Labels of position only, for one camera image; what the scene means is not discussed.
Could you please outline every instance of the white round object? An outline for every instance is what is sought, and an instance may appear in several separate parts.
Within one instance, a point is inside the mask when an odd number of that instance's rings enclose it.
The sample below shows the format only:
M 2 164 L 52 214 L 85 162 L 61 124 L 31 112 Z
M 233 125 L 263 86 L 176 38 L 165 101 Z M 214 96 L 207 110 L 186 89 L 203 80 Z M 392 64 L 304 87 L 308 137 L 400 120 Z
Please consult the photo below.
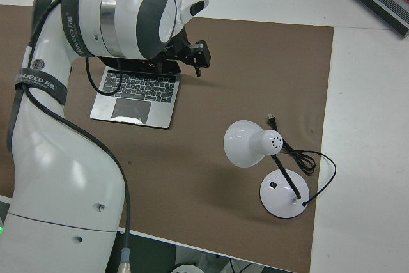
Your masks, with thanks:
M 171 273 L 203 273 L 201 269 L 194 265 L 181 265 L 174 269 Z
M 300 215 L 307 208 L 302 203 L 309 199 L 309 189 L 305 180 L 296 172 L 287 169 L 287 173 L 300 192 L 301 199 L 296 198 L 280 170 L 268 174 L 260 187 L 263 206 L 272 215 L 282 219 L 291 219 Z
M 282 137 L 275 130 L 263 130 L 252 121 L 237 121 L 224 135 L 224 151 L 236 166 L 249 168 L 265 155 L 275 155 L 282 148 Z

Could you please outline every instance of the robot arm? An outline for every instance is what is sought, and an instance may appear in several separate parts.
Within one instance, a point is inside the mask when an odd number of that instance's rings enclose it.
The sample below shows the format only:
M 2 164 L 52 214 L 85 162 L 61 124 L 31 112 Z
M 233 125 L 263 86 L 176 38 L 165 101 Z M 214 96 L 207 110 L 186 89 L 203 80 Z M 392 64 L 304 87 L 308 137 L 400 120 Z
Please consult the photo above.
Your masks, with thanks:
M 11 120 L 15 190 L 0 236 L 2 272 L 104 272 L 123 208 L 126 182 L 118 161 L 88 133 L 79 134 L 64 119 L 63 102 L 41 86 L 65 88 L 71 63 L 85 55 L 144 60 L 179 54 L 189 62 L 204 44 L 190 45 L 183 26 L 207 4 L 62 0 L 37 23 Z M 183 39 L 169 45 L 172 37 Z

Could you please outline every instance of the cable connector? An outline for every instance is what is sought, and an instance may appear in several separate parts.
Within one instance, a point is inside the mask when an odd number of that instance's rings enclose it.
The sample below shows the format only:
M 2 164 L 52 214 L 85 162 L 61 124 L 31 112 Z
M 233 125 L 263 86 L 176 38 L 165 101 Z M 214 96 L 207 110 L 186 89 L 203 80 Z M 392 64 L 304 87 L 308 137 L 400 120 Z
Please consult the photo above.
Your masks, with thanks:
M 130 264 L 129 264 L 129 248 L 124 247 L 121 252 L 121 263 L 118 267 L 117 273 L 130 273 Z
M 272 130 L 278 131 L 277 123 L 275 122 L 275 117 L 271 113 L 267 114 L 267 123 Z

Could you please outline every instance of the laptop keyboard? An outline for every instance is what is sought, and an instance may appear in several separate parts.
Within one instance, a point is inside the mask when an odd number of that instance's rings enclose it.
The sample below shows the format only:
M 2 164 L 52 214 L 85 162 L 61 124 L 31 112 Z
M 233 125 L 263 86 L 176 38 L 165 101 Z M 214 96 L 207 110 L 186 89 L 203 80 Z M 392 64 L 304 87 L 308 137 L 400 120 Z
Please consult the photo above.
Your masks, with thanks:
M 106 93 L 114 91 L 119 81 L 120 73 L 109 70 L 102 91 Z M 114 96 L 170 103 L 175 82 L 176 77 L 171 75 L 126 72 L 122 75 L 121 88 Z

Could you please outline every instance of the lamp head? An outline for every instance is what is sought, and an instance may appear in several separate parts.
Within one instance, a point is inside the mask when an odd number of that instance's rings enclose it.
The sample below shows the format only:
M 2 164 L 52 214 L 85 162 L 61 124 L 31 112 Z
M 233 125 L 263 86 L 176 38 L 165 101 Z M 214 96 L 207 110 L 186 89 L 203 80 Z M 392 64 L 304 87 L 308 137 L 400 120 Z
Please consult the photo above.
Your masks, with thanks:
M 224 135 L 224 151 L 236 166 L 249 168 L 259 163 L 265 155 L 281 151 L 282 137 L 275 130 L 263 130 L 251 121 L 236 121 Z

